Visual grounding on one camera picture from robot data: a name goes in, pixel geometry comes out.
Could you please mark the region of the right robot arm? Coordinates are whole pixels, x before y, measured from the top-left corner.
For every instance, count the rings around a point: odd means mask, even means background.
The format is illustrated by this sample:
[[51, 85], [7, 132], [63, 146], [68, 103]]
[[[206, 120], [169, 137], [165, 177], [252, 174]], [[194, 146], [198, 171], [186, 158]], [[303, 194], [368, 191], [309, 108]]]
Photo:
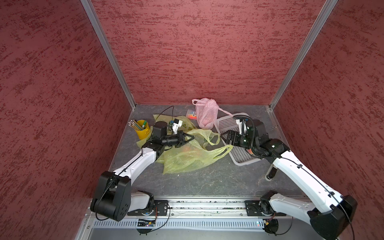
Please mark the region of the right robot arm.
[[309, 225], [325, 240], [336, 240], [352, 226], [358, 202], [343, 196], [310, 171], [279, 139], [271, 139], [264, 124], [245, 115], [233, 117], [239, 131], [226, 132], [225, 142], [241, 147], [254, 158], [267, 160], [271, 168], [266, 175], [271, 180], [277, 171], [287, 175], [310, 199], [303, 202], [269, 191], [260, 198], [264, 216], [274, 220], [276, 213], [286, 214]]

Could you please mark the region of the pink plastic bag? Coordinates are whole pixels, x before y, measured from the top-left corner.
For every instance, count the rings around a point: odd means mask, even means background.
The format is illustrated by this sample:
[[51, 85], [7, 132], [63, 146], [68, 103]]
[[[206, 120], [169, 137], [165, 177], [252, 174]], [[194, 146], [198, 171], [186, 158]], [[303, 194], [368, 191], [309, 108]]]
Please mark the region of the pink plastic bag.
[[231, 117], [234, 116], [230, 112], [221, 109], [214, 99], [192, 99], [192, 104], [195, 106], [198, 125], [203, 130], [211, 130], [214, 127], [219, 111]]

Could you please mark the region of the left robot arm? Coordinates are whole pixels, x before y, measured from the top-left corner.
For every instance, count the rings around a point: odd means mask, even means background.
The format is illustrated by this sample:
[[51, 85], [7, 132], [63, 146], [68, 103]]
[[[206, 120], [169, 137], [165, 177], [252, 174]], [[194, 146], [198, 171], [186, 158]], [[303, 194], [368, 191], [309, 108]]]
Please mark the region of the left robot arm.
[[132, 184], [138, 176], [153, 164], [166, 147], [180, 148], [195, 139], [194, 136], [180, 130], [183, 121], [172, 122], [172, 134], [168, 134], [169, 124], [156, 122], [149, 139], [131, 160], [115, 171], [105, 171], [99, 178], [90, 210], [104, 216], [104, 221], [121, 221], [128, 213], [144, 211], [152, 214], [155, 208], [153, 196], [146, 192], [132, 192]]

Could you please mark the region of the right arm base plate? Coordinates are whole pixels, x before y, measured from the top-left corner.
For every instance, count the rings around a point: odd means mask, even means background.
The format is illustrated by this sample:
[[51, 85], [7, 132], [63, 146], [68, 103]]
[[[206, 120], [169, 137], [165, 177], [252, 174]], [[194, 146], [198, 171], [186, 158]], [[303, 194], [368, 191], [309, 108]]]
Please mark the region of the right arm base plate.
[[248, 217], [285, 217], [286, 214], [275, 212], [267, 201], [245, 201]]

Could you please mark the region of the green plastic bag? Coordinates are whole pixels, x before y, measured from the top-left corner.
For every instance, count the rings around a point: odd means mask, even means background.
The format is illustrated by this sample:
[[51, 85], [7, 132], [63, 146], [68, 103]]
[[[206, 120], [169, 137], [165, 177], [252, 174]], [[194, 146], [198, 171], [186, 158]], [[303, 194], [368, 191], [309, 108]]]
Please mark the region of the green plastic bag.
[[168, 134], [172, 134], [169, 126], [170, 121], [182, 120], [183, 125], [179, 130], [195, 137], [194, 140], [180, 148], [166, 147], [164, 153], [157, 160], [164, 165], [164, 174], [187, 173], [205, 168], [228, 155], [233, 148], [232, 145], [218, 147], [221, 142], [220, 134], [211, 130], [196, 128], [187, 117], [166, 115], [153, 115], [153, 117], [156, 123], [165, 122], [168, 124]]

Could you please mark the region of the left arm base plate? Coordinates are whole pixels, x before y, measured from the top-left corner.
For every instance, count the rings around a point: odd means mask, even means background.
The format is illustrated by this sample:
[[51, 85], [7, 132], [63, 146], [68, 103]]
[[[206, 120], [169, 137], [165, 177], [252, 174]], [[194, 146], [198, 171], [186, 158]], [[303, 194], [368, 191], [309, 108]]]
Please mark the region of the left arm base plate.
[[164, 217], [169, 214], [169, 206], [167, 200], [154, 200], [149, 202], [145, 209], [134, 210], [128, 212], [128, 216], [155, 218], [156, 216]]

